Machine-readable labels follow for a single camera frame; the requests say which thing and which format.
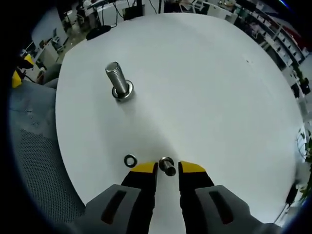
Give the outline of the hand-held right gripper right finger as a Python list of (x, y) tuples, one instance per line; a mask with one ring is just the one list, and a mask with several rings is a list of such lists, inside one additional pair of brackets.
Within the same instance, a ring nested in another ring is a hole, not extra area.
[(248, 204), (214, 185), (198, 164), (178, 163), (180, 207), (188, 234), (279, 234), (281, 228), (251, 215)]

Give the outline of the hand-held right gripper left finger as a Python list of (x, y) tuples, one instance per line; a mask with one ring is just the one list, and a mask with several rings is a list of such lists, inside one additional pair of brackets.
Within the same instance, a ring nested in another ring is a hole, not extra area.
[(132, 168), (123, 182), (113, 184), (89, 201), (87, 234), (147, 234), (155, 207), (157, 162)]

